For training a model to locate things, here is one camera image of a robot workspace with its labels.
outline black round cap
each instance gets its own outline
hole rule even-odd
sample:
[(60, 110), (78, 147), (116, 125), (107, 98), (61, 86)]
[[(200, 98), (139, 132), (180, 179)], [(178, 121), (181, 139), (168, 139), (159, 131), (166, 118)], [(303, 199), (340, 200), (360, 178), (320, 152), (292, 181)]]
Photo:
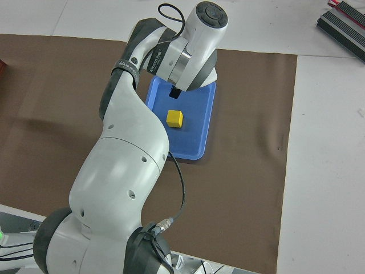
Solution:
[(204, 1), (196, 6), (196, 14), (201, 22), (214, 29), (220, 29), (227, 25), (227, 13), (217, 4)]

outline cable connector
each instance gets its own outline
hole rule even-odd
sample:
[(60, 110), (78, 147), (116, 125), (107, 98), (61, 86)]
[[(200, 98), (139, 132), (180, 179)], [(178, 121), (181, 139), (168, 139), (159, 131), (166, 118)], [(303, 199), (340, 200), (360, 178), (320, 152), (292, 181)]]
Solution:
[(154, 236), (157, 236), (158, 234), (164, 232), (166, 229), (168, 229), (171, 224), (173, 223), (173, 218), (164, 219), (152, 229), (152, 234)]

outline gray strap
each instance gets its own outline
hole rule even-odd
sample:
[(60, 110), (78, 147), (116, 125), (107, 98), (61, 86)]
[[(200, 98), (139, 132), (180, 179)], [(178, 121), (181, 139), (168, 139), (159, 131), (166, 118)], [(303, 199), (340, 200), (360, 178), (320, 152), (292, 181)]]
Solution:
[(133, 80), (134, 80), (133, 86), (136, 89), (136, 87), (138, 85), (138, 81), (139, 81), (139, 72), (138, 72), (137, 67), (133, 63), (131, 63), (128, 60), (119, 59), (114, 64), (113, 70), (115, 70), (115, 69), (122, 69), (126, 72), (129, 72), (133, 76)]

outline brown paper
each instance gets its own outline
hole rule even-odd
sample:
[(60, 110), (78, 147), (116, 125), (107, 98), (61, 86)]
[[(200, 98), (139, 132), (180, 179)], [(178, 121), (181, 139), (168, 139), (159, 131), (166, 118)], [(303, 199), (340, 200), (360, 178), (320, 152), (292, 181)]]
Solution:
[[(68, 193), (102, 130), (99, 102), (124, 42), (0, 35), (0, 203), (41, 215)], [(187, 205), (165, 233), (174, 251), (275, 273), (297, 57), (218, 50), (205, 155), (183, 161)], [(144, 100), (151, 75), (138, 93)], [(167, 162), (143, 223), (172, 216), (179, 176)]]

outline screw hole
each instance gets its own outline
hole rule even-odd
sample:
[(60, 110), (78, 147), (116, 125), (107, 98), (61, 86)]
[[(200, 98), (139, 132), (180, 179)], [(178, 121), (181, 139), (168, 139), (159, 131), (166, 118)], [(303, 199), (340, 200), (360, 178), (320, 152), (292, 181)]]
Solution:
[(128, 190), (128, 196), (132, 200), (135, 200), (136, 199), (136, 194), (132, 190)]

